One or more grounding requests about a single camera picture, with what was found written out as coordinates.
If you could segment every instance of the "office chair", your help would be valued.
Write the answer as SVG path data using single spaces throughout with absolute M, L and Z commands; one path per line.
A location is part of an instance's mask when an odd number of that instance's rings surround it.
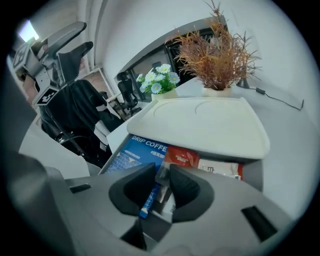
M 131 79 L 128 79 L 125 72 L 121 72 L 117 75 L 118 88 L 122 94 L 124 100 L 124 108 L 128 109 L 130 116 L 132 117 L 135 113 L 141 110 L 141 107 L 134 107 L 138 104 L 138 98 L 134 95 Z

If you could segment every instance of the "white plant pot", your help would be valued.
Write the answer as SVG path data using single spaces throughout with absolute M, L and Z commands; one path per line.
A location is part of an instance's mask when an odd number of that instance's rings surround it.
M 166 99 L 175 99 L 178 98 L 178 94 L 176 92 L 176 89 L 173 89 L 171 91 L 161 93 L 161 94 L 151 94 L 152 100 L 166 100 Z
M 231 96 L 232 87 L 226 88 L 224 90 L 214 90 L 211 88 L 202 88 L 203 97 L 220 97 L 220 98 L 228 98 Z

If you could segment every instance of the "white wall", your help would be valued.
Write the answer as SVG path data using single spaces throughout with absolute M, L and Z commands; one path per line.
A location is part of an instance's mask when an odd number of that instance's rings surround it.
M 258 72 L 258 77 L 266 86 L 304 99 L 305 109 L 320 131 L 319 70 L 289 18 L 270 0 L 215 2 L 221 2 L 231 32 L 245 29 L 254 35 L 251 49 L 257 49 L 262 57 L 258 66 L 263 72 Z M 102 62 L 117 89 L 116 75 L 141 51 L 175 28 L 208 17 L 209 12 L 202 0 L 109 0 L 98 32 L 96 52 L 100 59 L 96 62 Z

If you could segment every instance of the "white tray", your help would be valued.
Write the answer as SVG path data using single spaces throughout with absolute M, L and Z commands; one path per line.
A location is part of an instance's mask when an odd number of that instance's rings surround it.
M 268 135 L 244 98 L 154 100 L 127 125 L 130 134 L 191 150 L 263 159 Z

